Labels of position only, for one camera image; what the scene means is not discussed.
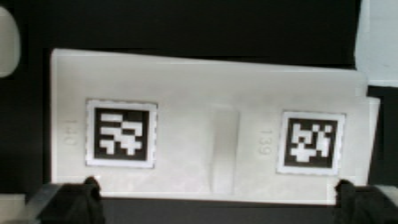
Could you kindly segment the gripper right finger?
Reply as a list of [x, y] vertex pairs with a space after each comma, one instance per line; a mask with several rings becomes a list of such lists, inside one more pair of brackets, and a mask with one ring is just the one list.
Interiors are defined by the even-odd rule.
[[334, 224], [398, 224], [396, 186], [355, 186], [341, 180], [334, 190]]

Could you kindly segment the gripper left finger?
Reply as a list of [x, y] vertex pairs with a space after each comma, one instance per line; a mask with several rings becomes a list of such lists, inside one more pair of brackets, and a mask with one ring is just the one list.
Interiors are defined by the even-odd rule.
[[44, 184], [25, 207], [26, 224], [105, 224], [98, 180]]

